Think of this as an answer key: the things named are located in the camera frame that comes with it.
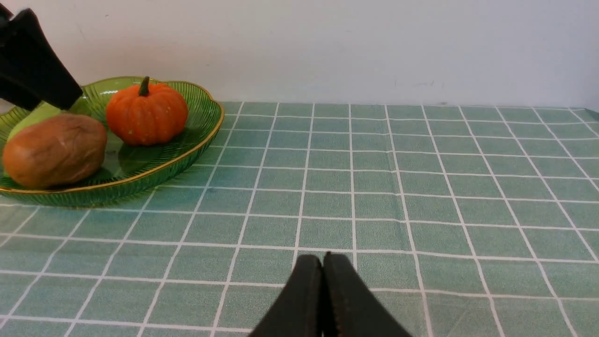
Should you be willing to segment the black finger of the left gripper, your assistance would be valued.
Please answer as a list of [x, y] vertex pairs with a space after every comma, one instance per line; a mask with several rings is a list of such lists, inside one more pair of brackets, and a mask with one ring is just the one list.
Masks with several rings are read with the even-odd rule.
[[58, 58], [30, 8], [0, 7], [0, 97], [32, 111], [46, 102], [71, 109], [83, 90]]

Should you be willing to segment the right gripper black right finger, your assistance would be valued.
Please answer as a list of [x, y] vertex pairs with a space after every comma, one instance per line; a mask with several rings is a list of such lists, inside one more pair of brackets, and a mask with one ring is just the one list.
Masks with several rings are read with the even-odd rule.
[[349, 258], [323, 259], [324, 337], [410, 337], [355, 271]]

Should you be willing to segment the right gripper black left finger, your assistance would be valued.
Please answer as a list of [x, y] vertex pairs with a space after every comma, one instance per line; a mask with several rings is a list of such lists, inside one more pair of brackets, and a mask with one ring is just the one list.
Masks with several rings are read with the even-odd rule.
[[251, 337], [319, 337], [322, 264], [314, 255], [298, 256], [293, 271]]

